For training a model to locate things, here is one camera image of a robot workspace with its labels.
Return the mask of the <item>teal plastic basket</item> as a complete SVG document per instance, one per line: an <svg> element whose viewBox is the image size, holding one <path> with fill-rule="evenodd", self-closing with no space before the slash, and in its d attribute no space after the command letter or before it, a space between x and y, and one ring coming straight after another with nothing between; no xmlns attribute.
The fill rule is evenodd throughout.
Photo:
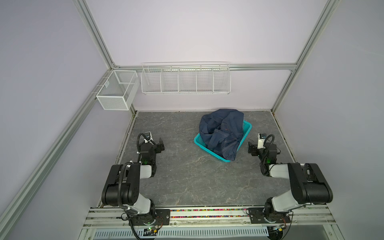
<svg viewBox="0 0 384 240"><path fill-rule="evenodd" d="M247 121L243 121L243 138L241 139L239 145L238 145L238 148L237 148L237 152L239 151L239 149L241 148L242 144L244 143L244 141L246 140L248 134L250 133L252 129L252 124L247 122ZM205 151L206 153L208 153L209 155L212 155L213 157L225 162L225 163L229 163L231 162L230 160L227 160L227 159L224 159L223 157L217 155L216 153L212 152L211 150L209 150L207 147L206 147L206 144L205 142L203 141L203 139L201 138L200 134L197 134L194 138L194 143L200 148L202 149L203 151Z"/></svg>

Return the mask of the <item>aluminium front mounting rail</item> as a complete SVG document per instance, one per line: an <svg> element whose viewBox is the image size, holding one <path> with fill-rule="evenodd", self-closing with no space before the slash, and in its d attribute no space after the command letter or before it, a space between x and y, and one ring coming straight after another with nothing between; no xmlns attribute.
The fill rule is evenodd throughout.
<svg viewBox="0 0 384 240"><path fill-rule="evenodd" d="M164 221L165 227L247 227L303 225L335 225L331 211L326 205L307 206L288 214L271 216L265 220L262 206L221 206L221 207L165 207L157 208L157 221ZM90 209L83 224L84 229L125 228L128 221L119 208Z"/></svg>

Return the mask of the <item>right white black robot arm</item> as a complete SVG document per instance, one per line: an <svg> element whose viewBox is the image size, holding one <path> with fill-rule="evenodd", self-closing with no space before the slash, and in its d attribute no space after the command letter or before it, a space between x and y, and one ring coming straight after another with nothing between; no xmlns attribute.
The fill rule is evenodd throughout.
<svg viewBox="0 0 384 240"><path fill-rule="evenodd" d="M277 162L277 155L281 151L275 144L273 134L268 136L259 134L256 144L248 143L248 153L259 158L263 176L286 179L290 182L290 190L266 200L261 211L266 222L285 220L289 212L307 205L324 205L332 202L333 192L317 164Z"/></svg>

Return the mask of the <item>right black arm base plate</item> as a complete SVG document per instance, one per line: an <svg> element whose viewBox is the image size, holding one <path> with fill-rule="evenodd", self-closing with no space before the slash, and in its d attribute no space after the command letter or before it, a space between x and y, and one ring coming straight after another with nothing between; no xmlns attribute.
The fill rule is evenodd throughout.
<svg viewBox="0 0 384 240"><path fill-rule="evenodd" d="M264 207L248 208L246 214L252 224L289 224L291 218L288 213L267 213Z"/></svg>

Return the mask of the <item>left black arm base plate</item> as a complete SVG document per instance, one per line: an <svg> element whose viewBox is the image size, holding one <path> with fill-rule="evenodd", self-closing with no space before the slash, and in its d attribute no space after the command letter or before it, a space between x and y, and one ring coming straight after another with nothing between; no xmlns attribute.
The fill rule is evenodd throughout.
<svg viewBox="0 0 384 240"><path fill-rule="evenodd" d="M145 215L130 218L134 226L168 226L171 220L170 209L155 209Z"/></svg>

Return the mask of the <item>dark blue denim trousers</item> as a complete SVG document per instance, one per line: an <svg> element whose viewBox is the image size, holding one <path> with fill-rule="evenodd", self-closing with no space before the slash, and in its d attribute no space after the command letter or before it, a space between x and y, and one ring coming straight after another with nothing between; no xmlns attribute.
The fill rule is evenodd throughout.
<svg viewBox="0 0 384 240"><path fill-rule="evenodd" d="M228 161L234 161L244 136L244 113L219 109L202 116L199 134L206 148Z"/></svg>

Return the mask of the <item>aluminium frame back crossbar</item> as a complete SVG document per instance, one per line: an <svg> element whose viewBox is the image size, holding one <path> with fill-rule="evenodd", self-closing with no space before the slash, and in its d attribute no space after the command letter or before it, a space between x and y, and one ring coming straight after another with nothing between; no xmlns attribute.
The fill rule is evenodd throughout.
<svg viewBox="0 0 384 240"><path fill-rule="evenodd" d="M181 63L142 63L138 66L115 66L115 70L141 72L144 69L223 69L230 71L293 71L297 68L295 63L268 63L268 64L231 64L228 62L181 62Z"/></svg>

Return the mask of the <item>small white mesh wall basket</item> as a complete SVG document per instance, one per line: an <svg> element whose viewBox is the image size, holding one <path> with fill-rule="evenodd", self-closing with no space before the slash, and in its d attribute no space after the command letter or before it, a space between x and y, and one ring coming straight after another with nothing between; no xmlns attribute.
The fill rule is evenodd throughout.
<svg viewBox="0 0 384 240"><path fill-rule="evenodd" d="M107 111L129 111L139 89L136 71L112 70L96 97Z"/></svg>

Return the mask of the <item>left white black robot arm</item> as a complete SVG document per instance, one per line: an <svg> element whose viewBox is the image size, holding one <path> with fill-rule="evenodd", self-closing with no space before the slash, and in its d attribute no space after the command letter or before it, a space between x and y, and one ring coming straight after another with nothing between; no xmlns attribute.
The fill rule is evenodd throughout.
<svg viewBox="0 0 384 240"><path fill-rule="evenodd" d="M165 150L164 142L156 143L151 132L140 133L136 141L138 160L113 165L102 191L102 204L118 207L127 219L144 225L156 222L156 207L152 200L140 194L140 181L155 176L156 158Z"/></svg>

